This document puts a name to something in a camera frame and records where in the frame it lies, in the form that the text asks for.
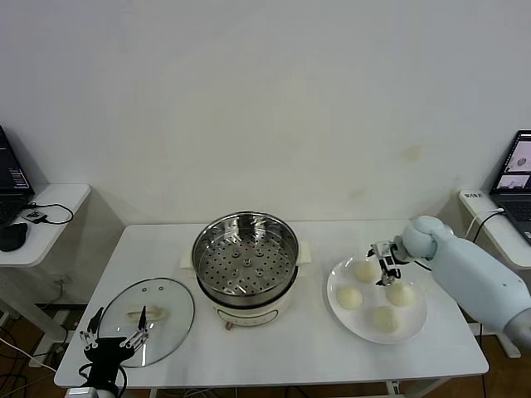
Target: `table leg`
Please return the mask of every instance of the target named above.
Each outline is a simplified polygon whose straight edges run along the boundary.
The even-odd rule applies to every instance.
[[[70,314],[70,311],[62,309],[60,311],[57,311],[56,316],[53,317],[53,320],[62,325],[66,319],[68,318],[68,315]],[[72,337],[74,336],[75,331],[69,330],[68,335],[66,336],[65,343],[71,342]],[[45,334],[41,341],[39,342],[39,345],[35,349],[34,352],[30,352],[35,357],[38,357],[40,361],[46,360],[46,356],[42,354],[47,354],[48,352],[51,352],[51,348],[56,342],[53,341],[47,334]],[[30,363],[28,364],[29,367],[41,367],[41,365],[33,360],[30,360]]]
[[[397,396],[400,394],[400,391],[398,389],[399,386],[400,386],[400,382],[396,380],[385,382],[385,387],[387,387],[387,393],[390,396]]]
[[[54,342],[63,342],[66,330],[21,292],[5,275],[0,273],[0,300],[41,329]]]
[[[480,335],[480,324],[479,323],[469,323],[468,324],[470,330],[474,333],[474,336]],[[507,336],[505,336],[503,333],[493,332],[489,330],[488,328],[483,326],[483,336],[496,336],[498,338],[499,344],[505,351],[505,355],[508,358],[515,359],[520,358],[522,356],[522,353],[516,347],[513,342],[509,340]]]
[[[20,318],[20,313],[15,311],[13,308],[9,307],[2,300],[0,300],[0,311],[2,311],[4,314],[7,313],[10,318],[13,318],[13,319],[19,319]]]
[[[406,389],[404,395],[406,398],[421,398],[449,380],[450,378],[415,381]]]

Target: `steamed bun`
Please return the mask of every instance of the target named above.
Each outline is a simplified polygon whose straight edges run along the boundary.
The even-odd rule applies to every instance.
[[[396,311],[387,305],[376,308],[373,313],[373,324],[376,329],[384,333],[396,332],[400,326]]]
[[[412,305],[417,300],[415,291],[408,284],[392,284],[386,287],[387,299],[398,307]]]
[[[369,284],[380,277],[380,267],[369,260],[357,261],[354,273],[360,282]]]
[[[343,286],[338,289],[336,298],[339,305],[345,309],[359,308],[363,303],[362,293],[352,286]]]

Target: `glass lid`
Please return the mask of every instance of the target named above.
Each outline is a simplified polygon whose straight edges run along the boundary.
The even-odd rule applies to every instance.
[[[142,280],[120,293],[105,309],[98,337],[130,337],[146,307],[149,338],[124,367],[143,367],[165,358],[184,341],[194,315],[193,298],[173,279]]]

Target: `white table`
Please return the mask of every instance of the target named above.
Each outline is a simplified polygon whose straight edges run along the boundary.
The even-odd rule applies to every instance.
[[[476,228],[485,218],[493,214],[492,212],[485,213],[485,211],[498,208],[488,194],[478,189],[461,191],[459,199],[473,217],[480,215],[475,222]],[[491,218],[483,225],[482,231],[511,266],[516,269],[531,268],[531,245],[506,217]]]
[[[290,223],[312,251],[312,264],[293,287],[293,301],[273,323],[227,331],[194,278],[179,267],[182,253],[203,226],[129,226],[124,230],[80,321],[55,377],[59,386],[78,386],[87,363],[80,330],[100,306],[147,278],[185,284],[196,304],[192,330],[182,346],[144,369],[128,369],[129,387],[265,386],[436,379],[417,383],[421,396],[455,376],[485,373],[489,365],[460,310],[420,267],[403,273],[426,288],[429,316],[410,342],[383,346],[353,335],[328,309],[325,281],[340,260],[364,255],[368,245],[401,232],[406,221]]]
[[[32,201],[37,204],[60,203],[75,214],[89,195],[90,187],[86,184],[48,184],[35,186],[34,190],[35,196]],[[40,210],[48,214],[51,221],[63,221],[70,217],[70,214],[61,208],[47,207]],[[26,242],[20,249],[10,252],[0,251],[0,268],[27,268],[38,265],[68,225],[34,225],[20,216],[14,221],[14,223],[18,222],[28,224]],[[3,273],[0,273],[0,300],[45,333],[36,353],[47,352],[51,344],[63,342],[65,339],[66,331],[61,323],[67,313],[58,313],[55,319],[48,317]]]

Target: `stainless steel pot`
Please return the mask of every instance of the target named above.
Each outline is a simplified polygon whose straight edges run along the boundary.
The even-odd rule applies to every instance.
[[[280,298],[297,275],[299,242],[269,214],[240,211],[197,237],[192,263],[203,292],[229,308],[259,308]]]

